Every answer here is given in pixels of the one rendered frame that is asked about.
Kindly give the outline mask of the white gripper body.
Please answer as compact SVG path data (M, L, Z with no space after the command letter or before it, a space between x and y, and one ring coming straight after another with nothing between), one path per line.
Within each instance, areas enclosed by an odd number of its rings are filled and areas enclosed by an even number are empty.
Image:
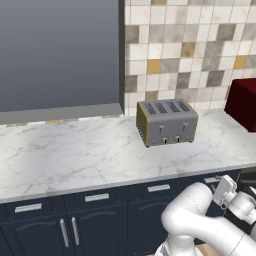
M222 176L213 194L213 201L219 206L227 206L237 195L236 189L237 184L229 175Z

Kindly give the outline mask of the navy drawer front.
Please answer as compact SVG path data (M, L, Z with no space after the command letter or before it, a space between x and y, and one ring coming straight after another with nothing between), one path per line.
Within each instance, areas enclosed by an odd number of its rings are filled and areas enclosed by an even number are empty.
M237 170L229 170L229 171L222 171L222 172L217 172L217 173L210 173L210 174L205 174L205 175L202 175L201 178L200 178L200 181L202 183L204 183L204 179L205 178L209 178L209 177L215 177L215 176L219 176L219 177L222 177L224 175L228 175L230 176L234 181L237 181L238 179L238 176L240 174L240 170L237 169ZM211 186L211 185L214 185L214 186L217 186L219 182L216 182L216 183L211 183L211 184L206 184L207 186Z
M31 212L15 213L15 207L42 203L42 209ZM0 223L46 217L65 213L65 203L62 196L44 197L0 204Z
M110 198L108 200L85 202L85 196L103 194L103 193L109 193ZM128 197L127 187L116 187L116 188L108 188L108 189L68 194L64 196L64 201L65 201L66 210L68 212L76 212L76 211L82 211L82 210L89 210L89 209L95 209L95 208L126 204L127 197Z
M196 180L192 177L183 177L176 179L168 179L156 182L141 183L136 185L131 185L129 187L129 201L139 202L144 200L153 200L165 197L176 197L181 193L186 187L195 183ZM169 184L171 189L159 192L149 193L147 187Z

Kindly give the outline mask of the black appliance front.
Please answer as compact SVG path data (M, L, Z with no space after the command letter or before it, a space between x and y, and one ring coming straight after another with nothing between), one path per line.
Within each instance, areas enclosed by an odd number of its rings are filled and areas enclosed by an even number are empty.
M242 169L240 180L242 183L256 184L256 167Z

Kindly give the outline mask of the grey toaster with gold sides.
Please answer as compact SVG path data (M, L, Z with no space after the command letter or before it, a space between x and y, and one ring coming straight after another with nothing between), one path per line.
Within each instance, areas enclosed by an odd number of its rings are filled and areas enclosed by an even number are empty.
M181 98L137 103L136 127L147 148L193 142L198 118L198 113Z

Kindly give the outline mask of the dark red box appliance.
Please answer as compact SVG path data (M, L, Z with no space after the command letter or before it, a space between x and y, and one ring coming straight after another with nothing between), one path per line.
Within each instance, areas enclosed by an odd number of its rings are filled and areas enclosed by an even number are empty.
M232 81L224 111L248 132L256 133L256 78Z

